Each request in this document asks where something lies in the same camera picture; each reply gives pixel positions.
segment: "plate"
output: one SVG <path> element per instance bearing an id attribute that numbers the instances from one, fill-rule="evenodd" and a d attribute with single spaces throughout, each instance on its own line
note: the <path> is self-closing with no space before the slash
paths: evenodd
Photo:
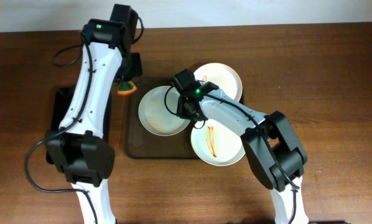
<path id="1" fill-rule="evenodd" d="M 159 136 L 171 136 L 187 127 L 190 120 L 181 119 L 167 111 L 164 96 L 170 86 L 159 86 L 147 92 L 138 108 L 139 120 L 144 128 Z M 176 112 L 179 93 L 172 88 L 167 95 L 168 108 Z"/>
<path id="2" fill-rule="evenodd" d="M 203 121 L 195 124 L 201 127 Z M 210 151 L 208 127 L 212 127 L 213 148 L 216 157 Z M 201 129 L 193 128 L 192 147 L 201 160 L 214 166 L 228 166 L 238 162 L 245 155 L 241 139 L 234 132 L 214 119 L 209 119 Z"/>
<path id="3" fill-rule="evenodd" d="M 207 80 L 219 86 L 230 98 L 239 102 L 243 85 L 237 72 L 222 63 L 208 63 L 194 72 L 196 80 Z"/>

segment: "food item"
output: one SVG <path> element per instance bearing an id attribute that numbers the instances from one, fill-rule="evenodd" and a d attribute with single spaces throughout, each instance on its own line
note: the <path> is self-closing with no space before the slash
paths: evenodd
<path id="1" fill-rule="evenodd" d="M 208 126 L 207 128 L 207 144 L 208 149 L 210 150 L 210 153 L 213 157 L 216 157 L 215 154 L 215 146 L 213 141 L 213 126 Z"/>

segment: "white background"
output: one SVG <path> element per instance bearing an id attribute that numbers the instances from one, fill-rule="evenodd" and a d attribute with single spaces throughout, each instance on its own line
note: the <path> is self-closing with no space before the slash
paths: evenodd
<path id="1" fill-rule="evenodd" d="M 80 30 L 114 3 L 147 28 L 372 21 L 372 0 L 0 0 L 0 32 Z"/>

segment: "wooden table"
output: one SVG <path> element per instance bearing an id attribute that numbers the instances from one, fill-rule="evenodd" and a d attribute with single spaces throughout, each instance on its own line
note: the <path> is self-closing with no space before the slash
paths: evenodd
<path id="1" fill-rule="evenodd" d="M 0 34 L 0 223 L 83 223 L 75 194 L 38 192 L 23 171 L 26 151 L 49 128 L 53 89 L 75 84 L 80 71 L 79 62 L 53 67 L 52 55 L 77 43 L 76 31 Z M 308 154 L 308 217 L 372 223 L 372 23 L 148 29 L 133 51 L 145 76 L 171 77 L 209 62 L 234 68 L 246 105 L 286 114 Z M 126 157 L 127 100 L 113 98 L 109 135 L 116 151 L 109 193 L 120 223 L 274 218 L 269 191 L 246 158 L 214 167 Z M 70 186 L 46 163 L 44 148 L 30 169 L 41 186 Z"/>

